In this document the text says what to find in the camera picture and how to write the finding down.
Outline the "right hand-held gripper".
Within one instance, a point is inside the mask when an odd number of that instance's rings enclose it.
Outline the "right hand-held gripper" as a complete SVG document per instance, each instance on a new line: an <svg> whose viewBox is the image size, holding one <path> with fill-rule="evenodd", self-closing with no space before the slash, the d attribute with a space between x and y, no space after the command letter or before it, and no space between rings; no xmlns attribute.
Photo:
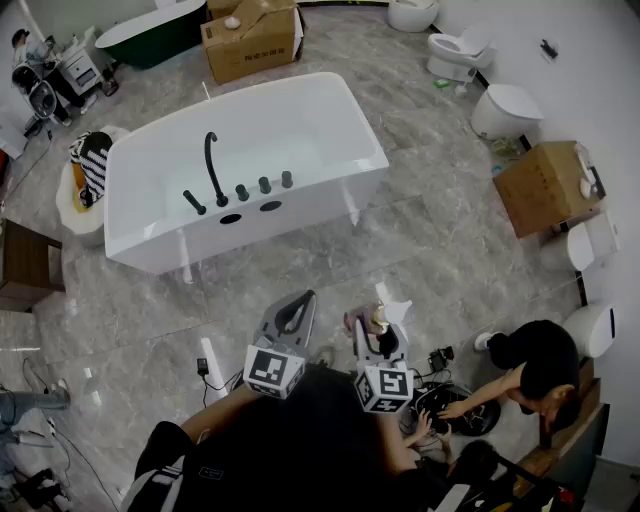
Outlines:
<svg viewBox="0 0 640 512"><path fill-rule="evenodd" d="M406 356L409 343L397 324L379 336L379 352L369 340L363 317L352 327L356 377L354 387L362 409L368 413L398 413L413 398L414 377Z"/></svg>

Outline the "white bathtub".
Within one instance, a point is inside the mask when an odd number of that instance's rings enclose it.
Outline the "white bathtub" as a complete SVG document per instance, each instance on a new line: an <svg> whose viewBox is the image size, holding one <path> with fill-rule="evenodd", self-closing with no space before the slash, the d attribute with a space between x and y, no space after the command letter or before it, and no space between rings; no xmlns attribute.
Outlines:
<svg viewBox="0 0 640 512"><path fill-rule="evenodd" d="M218 207L204 157L212 160ZM107 161L105 252L162 274L295 229L365 209L387 157L344 79L332 72L232 91L155 120L118 140ZM283 171L293 186L281 185ZM271 192L262 194L267 177ZM243 184L249 199L238 200ZM183 197L189 190L207 212Z"/></svg>

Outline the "person's left forearm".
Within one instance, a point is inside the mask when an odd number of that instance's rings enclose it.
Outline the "person's left forearm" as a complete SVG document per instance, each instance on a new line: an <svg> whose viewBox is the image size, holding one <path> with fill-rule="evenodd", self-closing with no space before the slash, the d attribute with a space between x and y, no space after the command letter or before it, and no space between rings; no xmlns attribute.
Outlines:
<svg viewBox="0 0 640 512"><path fill-rule="evenodd" d="M242 384L212 405L198 412L182 425L181 429L197 444L203 437L225 427L245 406L262 398L262 395Z"/></svg>

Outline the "person's right forearm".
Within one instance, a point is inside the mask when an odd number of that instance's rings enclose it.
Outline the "person's right forearm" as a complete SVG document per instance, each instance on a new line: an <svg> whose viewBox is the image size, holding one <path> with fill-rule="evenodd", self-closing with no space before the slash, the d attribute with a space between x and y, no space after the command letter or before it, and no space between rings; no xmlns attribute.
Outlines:
<svg viewBox="0 0 640 512"><path fill-rule="evenodd" d="M404 438L395 414L378 414L374 416L382 443L385 466L394 475L417 468Z"/></svg>

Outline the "dark green bathtub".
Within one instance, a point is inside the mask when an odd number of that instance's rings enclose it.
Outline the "dark green bathtub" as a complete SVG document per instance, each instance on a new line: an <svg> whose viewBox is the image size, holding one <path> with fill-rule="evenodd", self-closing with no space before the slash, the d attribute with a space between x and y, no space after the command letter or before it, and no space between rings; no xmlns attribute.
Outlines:
<svg viewBox="0 0 640 512"><path fill-rule="evenodd" d="M199 45L206 20L207 0L182 0L115 25L95 47L117 62L149 69Z"/></svg>

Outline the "black round device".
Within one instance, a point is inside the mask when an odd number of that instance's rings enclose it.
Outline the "black round device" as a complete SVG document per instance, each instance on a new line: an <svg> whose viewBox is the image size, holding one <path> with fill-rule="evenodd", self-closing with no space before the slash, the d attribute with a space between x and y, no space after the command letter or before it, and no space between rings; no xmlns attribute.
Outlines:
<svg viewBox="0 0 640 512"><path fill-rule="evenodd" d="M438 417L450 403L462 401L470 392L453 382L427 382L413 391L409 409L415 420L426 410L432 419L432 428L438 434L444 434L451 426L452 432L467 437L480 437L489 433L498 423L501 405L497 400L490 400L451 420Z"/></svg>

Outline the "wooden furniture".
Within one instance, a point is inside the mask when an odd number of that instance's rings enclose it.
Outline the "wooden furniture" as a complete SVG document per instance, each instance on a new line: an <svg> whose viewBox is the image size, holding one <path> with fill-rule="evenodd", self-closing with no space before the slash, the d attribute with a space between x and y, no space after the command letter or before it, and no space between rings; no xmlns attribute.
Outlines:
<svg viewBox="0 0 640 512"><path fill-rule="evenodd" d="M540 428L540 444L518 465L534 476L548 477L571 490L577 501L586 495L596 460L602 454L610 405L601 401L601 379L594 374L594 360L580 365L578 419L568 428L547 435Z"/></svg>

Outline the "brown cardboard box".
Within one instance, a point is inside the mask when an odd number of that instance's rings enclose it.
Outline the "brown cardboard box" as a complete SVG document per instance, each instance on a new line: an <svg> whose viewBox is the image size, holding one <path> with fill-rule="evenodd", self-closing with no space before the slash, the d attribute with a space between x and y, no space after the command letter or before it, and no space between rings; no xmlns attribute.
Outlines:
<svg viewBox="0 0 640 512"><path fill-rule="evenodd" d="M582 197L576 143L540 143L494 176L494 185L517 237L525 238L583 215L606 196L595 168L598 194L589 199Z"/></svg>

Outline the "green plastic items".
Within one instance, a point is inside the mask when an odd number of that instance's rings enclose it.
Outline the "green plastic items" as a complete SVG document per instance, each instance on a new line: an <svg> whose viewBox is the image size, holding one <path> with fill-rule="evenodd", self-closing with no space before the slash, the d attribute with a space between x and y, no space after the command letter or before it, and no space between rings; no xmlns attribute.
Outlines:
<svg viewBox="0 0 640 512"><path fill-rule="evenodd" d="M494 160L491 168L493 176L499 175L511 163L518 161L522 155L522 148L517 139L502 138L492 141L490 149Z"/></svg>

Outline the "yellow item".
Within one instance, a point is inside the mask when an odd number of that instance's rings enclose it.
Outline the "yellow item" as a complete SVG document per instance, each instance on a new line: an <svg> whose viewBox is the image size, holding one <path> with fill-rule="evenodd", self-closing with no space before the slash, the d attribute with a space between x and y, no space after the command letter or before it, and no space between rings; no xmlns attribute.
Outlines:
<svg viewBox="0 0 640 512"><path fill-rule="evenodd" d="M73 173L73 205L79 213L87 212L93 206L93 196L89 188L84 170L78 163L72 163Z"/></svg>

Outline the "white rounded toilet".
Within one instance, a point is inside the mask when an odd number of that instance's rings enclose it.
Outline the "white rounded toilet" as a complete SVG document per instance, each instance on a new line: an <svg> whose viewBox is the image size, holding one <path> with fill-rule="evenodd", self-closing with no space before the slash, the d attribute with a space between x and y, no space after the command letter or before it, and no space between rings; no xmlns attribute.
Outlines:
<svg viewBox="0 0 640 512"><path fill-rule="evenodd" d="M490 84L471 116L471 128L486 140L517 139L544 119L537 103L519 86Z"/></svg>

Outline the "white fittings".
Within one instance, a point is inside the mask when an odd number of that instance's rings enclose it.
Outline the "white fittings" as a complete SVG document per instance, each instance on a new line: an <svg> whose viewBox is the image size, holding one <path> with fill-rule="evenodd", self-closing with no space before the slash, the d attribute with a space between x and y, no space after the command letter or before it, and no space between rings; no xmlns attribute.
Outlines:
<svg viewBox="0 0 640 512"><path fill-rule="evenodd" d="M585 146L577 142L574 149L582 169L582 177L580 178L579 184L580 193L584 199L589 199L592 195L598 194L595 166L593 165L590 154Z"/></svg>

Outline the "dark wooden cabinet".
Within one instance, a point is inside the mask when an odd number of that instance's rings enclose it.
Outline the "dark wooden cabinet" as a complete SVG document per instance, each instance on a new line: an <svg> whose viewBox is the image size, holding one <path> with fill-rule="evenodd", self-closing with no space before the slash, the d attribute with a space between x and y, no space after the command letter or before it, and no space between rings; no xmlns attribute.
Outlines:
<svg viewBox="0 0 640 512"><path fill-rule="evenodd" d="M62 243L0 218L0 311L31 312L53 292L65 292L49 267L49 250Z"/></svg>

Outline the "large cardboard box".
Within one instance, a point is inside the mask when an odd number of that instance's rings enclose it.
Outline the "large cardboard box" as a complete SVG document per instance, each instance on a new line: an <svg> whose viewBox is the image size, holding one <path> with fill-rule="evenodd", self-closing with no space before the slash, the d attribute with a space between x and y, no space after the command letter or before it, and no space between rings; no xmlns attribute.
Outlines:
<svg viewBox="0 0 640 512"><path fill-rule="evenodd" d="M241 21L238 29L225 27L229 16ZM201 26L202 45L216 83L301 58L305 24L295 0L244 0L229 16Z"/></svg>

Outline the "white toilet with tank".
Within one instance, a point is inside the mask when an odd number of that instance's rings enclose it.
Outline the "white toilet with tank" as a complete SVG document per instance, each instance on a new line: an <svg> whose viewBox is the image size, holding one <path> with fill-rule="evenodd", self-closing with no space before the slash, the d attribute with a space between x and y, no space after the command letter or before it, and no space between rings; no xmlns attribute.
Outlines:
<svg viewBox="0 0 640 512"><path fill-rule="evenodd" d="M428 38L429 58L426 68L434 76L469 82L478 70L487 68L497 49L488 23L468 26L460 36L433 33Z"/></svg>

